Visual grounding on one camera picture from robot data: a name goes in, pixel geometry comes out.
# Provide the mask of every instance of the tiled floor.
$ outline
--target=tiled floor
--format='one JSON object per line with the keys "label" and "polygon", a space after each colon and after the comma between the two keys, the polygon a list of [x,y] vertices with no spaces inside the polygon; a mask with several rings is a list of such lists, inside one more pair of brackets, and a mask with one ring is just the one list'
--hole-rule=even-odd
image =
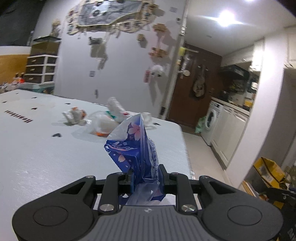
{"label": "tiled floor", "polygon": [[196,180],[199,176],[207,175],[231,185],[225,171],[203,138],[185,132],[183,132],[183,136]]}

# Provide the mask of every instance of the white wall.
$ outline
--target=white wall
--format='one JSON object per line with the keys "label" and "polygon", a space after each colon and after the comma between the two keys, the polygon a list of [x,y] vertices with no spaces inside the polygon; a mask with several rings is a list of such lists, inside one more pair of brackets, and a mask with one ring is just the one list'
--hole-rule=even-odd
{"label": "white wall", "polygon": [[0,46],[0,55],[29,54],[31,47],[27,46]]}
{"label": "white wall", "polygon": [[[156,17],[149,26],[137,33],[121,32],[119,38],[111,35],[106,47],[108,60],[102,70],[98,70],[98,59],[91,57],[88,37],[104,37],[105,32],[85,32],[67,35],[65,16],[79,3],[79,0],[48,0],[40,14],[34,31],[34,38],[48,35],[53,18],[62,20],[62,42],[59,49],[59,61],[55,76],[55,94],[68,98],[106,104],[110,96],[115,96],[123,107],[135,112],[150,112],[157,117],[170,75],[170,67],[177,45],[181,24],[176,18],[182,18],[185,0],[156,0],[155,4],[163,11],[163,16]],[[170,12],[170,7],[177,8],[177,13]],[[163,23],[168,31],[160,47],[169,50],[169,58],[153,62],[148,55],[152,47],[157,46],[157,36],[152,25]],[[137,34],[142,33],[147,40],[145,48],[140,47]],[[143,83],[145,71],[154,64],[165,68],[165,76]],[[96,71],[95,77],[89,77],[89,71]]]}
{"label": "white wall", "polygon": [[293,164],[296,165],[296,133],[294,136],[294,140],[291,143],[290,149],[287,152],[287,155],[281,165],[281,168],[285,169],[286,166],[292,167]]}
{"label": "white wall", "polygon": [[266,36],[256,100],[241,142],[226,169],[234,187],[239,187],[252,167],[271,126],[281,92],[286,52],[284,30]]}
{"label": "white wall", "polygon": [[258,156],[271,159],[281,166],[293,142],[295,131],[296,88],[293,87],[289,74],[285,72],[274,119]]}

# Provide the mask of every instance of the kitchen counter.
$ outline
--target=kitchen counter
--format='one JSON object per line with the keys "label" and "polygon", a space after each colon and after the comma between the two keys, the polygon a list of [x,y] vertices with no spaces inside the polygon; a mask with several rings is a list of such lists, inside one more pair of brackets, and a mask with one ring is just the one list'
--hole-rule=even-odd
{"label": "kitchen counter", "polygon": [[245,110],[245,109],[243,109],[243,108],[241,108],[241,107],[238,107],[238,106],[236,106],[236,105],[230,104],[230,103],[225,102],[225,101],[223,101],[223,100],[219,100],[219,99],[214,98],[214,97],[212,97],[212,100],[215,101],[215,102],[218,102],[218,103],[220,103],[220,104],[227,105],[227,106],[229,106],[229,107],[231,107],[231,108],[233,108],[233,109],[235,109],[235,110],[237,110],[237,111],[239,111],[239,112],[241,112],[241,113],[244,113],[244,114],[247,115],[247,116],[250,116],[250,112],[247,111],[247,110]]}

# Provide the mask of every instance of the blue plastic bag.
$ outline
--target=blue plastic bag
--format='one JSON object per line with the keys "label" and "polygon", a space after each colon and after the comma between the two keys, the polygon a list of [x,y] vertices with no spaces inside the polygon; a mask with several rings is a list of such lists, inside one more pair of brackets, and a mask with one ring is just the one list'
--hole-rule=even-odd
{"label": "blue plastic bag", "polygon": [[[155,144],[147,137],[141,114],[131,116],[116,127],[107,137],[104,148],[122,172],[133,169],[135,188],[140,183],[154,183],[148,185],[152,187],[150,195],[147,195],[149,199],[161,201],[165,197],[159,189],[161,184]],[[148,192],[147,188],[138,189]]]}

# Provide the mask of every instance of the white table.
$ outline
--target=white table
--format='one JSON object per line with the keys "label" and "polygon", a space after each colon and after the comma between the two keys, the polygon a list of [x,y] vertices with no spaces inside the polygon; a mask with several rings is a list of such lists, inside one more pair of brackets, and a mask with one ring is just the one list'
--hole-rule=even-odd
{"label": "white table", "polygon": [[[87,114],[107,110],[85,101],[25,90],[0,94],[0,240],[17,240],[11,219],[25,203],[86,175],[104,179],[119,171],[103,147],[106,138],[88,134],[84,126],[65,124],[62,112],[74,106]],[[33,121],[25,123],[5,113],[7,110]],[[155,142],[160,164],[168,172],[191,178],[194,174],[179,125],[156,118],[153,122],[160,126],[146,131]],[[62,137],[52,137],[56,133]],[[167,195],[162,203],[174,204],[174,196]]]}

